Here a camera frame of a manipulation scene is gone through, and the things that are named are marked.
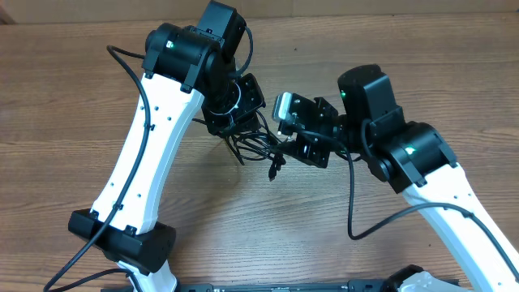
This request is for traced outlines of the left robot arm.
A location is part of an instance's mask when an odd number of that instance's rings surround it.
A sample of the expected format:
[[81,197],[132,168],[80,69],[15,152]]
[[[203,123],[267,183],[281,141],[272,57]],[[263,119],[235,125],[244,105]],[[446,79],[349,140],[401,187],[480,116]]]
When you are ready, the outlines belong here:
[[71,214],[69,230],[100,249],[130,279],[132,291],[175,291],[168,257],[176,232],[158,220],[176,152],[197,114],[227,138],[260,126],[264,96],[234,55],[250,34],[231,6],[210,2],[195,26],[164,23],[151,31],[135,78],[139,101],[109,181],[90,208]]

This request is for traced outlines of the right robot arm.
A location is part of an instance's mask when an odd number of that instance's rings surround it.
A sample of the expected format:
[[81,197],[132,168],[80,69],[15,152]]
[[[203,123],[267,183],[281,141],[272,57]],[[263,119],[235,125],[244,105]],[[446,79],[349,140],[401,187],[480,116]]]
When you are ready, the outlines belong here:
[[277,96],[272,111],[288,137],[285,155],[324,168],[331,154],[367,163],[371,174],[407,201],[382,220],[388,225],[420,213],[476,291],[515,291],[518,253],[478,200],[456,154],[424,122],[406,121],[389,77],[375,64],[338,77],[343,114],[324,98]]

